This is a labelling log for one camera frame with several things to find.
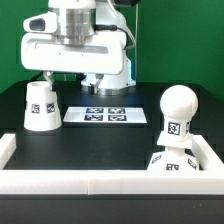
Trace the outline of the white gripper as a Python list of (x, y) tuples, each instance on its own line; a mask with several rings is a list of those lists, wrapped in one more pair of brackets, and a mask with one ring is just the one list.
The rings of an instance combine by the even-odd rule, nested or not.
[(92, 93), (98, 94), (104, 74), (119, 75), (124, 70), (124, 45), (121, 32), (98, 32), (83, 46), (59, 44), (50, 34), (28, 33), (22, 38), (21, 60), (26, 69), (44, 71), (51, 90), (55, 84), (52, 72), (98, 73), (91, 84)]

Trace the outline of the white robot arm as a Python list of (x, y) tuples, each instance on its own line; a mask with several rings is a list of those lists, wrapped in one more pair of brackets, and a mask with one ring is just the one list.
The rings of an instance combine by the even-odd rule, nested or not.
[(22, 65), (49, 80), (54, 72), (83, 74), (84, 91), (121, 95), (135, 89), (126, 55), (134, 37), (115, 7), (128, 0), (48, 0), (48, 11), (26, 19)]

